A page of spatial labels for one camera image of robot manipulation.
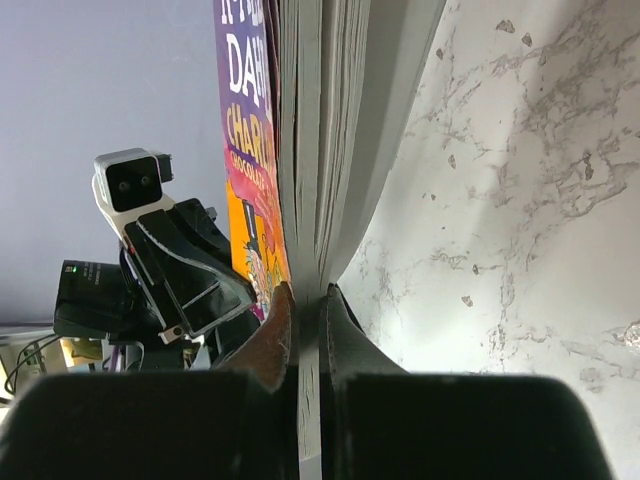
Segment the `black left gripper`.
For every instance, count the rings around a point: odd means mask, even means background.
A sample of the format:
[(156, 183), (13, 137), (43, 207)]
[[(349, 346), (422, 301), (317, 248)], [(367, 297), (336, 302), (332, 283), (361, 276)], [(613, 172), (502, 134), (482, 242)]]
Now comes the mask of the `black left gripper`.
[(125, 225), (115, 264), (64, 261), (54, 332), (139, 349), (127, 357), (130, 371), (187, 368), (197, 337), (256, 302), (215, 219), (214, 209), (189, 199)]

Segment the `Roald Dahl Charlie book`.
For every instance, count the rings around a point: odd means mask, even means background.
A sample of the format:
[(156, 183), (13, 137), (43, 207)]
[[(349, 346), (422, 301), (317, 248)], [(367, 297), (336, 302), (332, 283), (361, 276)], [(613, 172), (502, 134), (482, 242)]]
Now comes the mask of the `Roald Dahl Charlie book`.
[(321, 454), (313, 313), (354, 256), (398, 153), (441, 1), (217, 1), (232, 265), (265, 317), (301, 311), (297, 454)]

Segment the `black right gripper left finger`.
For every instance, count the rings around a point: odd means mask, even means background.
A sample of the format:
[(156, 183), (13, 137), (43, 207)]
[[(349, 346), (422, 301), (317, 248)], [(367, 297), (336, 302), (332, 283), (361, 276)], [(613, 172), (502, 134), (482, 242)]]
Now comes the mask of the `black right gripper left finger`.
[(1, 426), (5, 479), (295, 479), (294, 302), (212, 370), (47, 375)]

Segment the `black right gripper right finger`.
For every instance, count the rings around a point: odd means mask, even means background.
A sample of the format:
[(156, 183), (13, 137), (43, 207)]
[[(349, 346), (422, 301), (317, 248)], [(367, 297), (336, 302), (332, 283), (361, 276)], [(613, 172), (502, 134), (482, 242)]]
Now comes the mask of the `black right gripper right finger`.
[(590, 416), (559, 380), (411, 374), (363, 332), (337, 285), (320, 311), (327, 479), (609, 479)]

